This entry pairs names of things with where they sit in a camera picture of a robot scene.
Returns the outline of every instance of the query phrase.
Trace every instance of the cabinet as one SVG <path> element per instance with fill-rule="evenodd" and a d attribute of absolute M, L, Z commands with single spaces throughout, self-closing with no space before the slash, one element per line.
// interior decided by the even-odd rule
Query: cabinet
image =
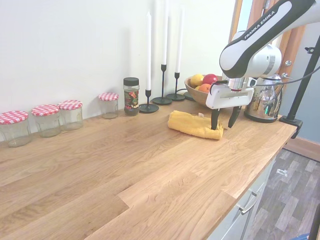
<path fill-rule="evenodd" d="M 246 240 L 265 190 L 273 160 L 242 196 L 208 240 Z"/>

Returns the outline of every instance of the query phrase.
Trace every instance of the fruit bowl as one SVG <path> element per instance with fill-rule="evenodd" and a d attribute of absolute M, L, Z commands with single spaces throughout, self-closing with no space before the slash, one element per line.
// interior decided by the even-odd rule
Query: fruit bowl
<path fill-rule="evenodd" d="M 222 79 L 221 76 L 217 76 L 218 78 L 218 81 L 220 81 Z M 184 85 L 185 85 L 185 88 L 187 89 L 187 91 L 190 93 L 190 95 L 193 97 L 193 99 L 203 105 L 203 106 L 206 106 L 206 101 L 207 101 L 207 97 L 208 97 L 208 93 L 206 92 L 203 92 L 203 91 L 199 91 L 199 90 L 196 90 L 194 88 L 191 87 L 191 84 L 190 84 L 190 80 L 191 80 L 191 77 L 188 77 L 185 81 L 184 81 Z"/>

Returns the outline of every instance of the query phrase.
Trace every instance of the black candle holder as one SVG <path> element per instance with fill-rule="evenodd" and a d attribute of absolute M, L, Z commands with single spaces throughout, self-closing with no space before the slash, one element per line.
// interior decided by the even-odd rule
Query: black candle holder
<path fill-rule="evenodd" d="M 171 99 L 173 101 L 183 101 L 185 100 L 185 96 L 181 95 L 181 94 L 177 94 L 178 91 L 178 79 L 180 78 L 180 73 L 179 72 L 175 72 L 174 73 L 174 78 L 175 78 L 175 92 L 168 94 L 166 97 L 168 99 Z"/>
<path fill-rule="evenodd" d="M 157 105 L 169 105 L 172 103 L 170 98 L 164 97 L 164 88 L 165 88 L 165 72 L 167 70 L 167 65 L 161 64 L 162 71 L 162 95 L 161 97 L 156 97 L 152 99 L 152 102 Z"/>
<path fill-rule="evenodd" d="M 151 96 L 151 90 L 145 90 L 145 95 L 146 95 L 146 98 L 147 98 L 147 102 L 146 102 L 146 104 L 141 104 L 139 106 L 140 113 L 152 114 L 152 113 L 158 111 L 159 107 L 157 105 L 149 104 L 149 98 Z"/>

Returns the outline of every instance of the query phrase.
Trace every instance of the drawer handle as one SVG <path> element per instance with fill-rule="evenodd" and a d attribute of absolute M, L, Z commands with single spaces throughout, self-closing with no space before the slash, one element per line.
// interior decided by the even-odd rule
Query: drawer handle
<path fill-rule="evenodd" d="M 249 212 L 256 205 L 258 201 L 258 194 L 254 191 L 252 191 L 251 194 L 255 196 L 254 201 L 247 208 L 244 208 L 242 206 L 239 207 L 242 215 L 245 215 L 247 212 Z"/>

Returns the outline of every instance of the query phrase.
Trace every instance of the stainless steel kettle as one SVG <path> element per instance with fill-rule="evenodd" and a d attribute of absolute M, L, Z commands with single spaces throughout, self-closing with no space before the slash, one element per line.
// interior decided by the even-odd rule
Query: stainless steel kettle
<path fill-rule="evenodd" d="M 274 74 L 266 80 L 257 79 L 257 85 L 271 85 L 282 83 L 281 76 Z M 284 94 L 284 85 L 278 86 L 254 86 L 251 102 L 246 106 L 244 115 L 256 122 L 273 123 L 278 118 L 278 113 Z"/>

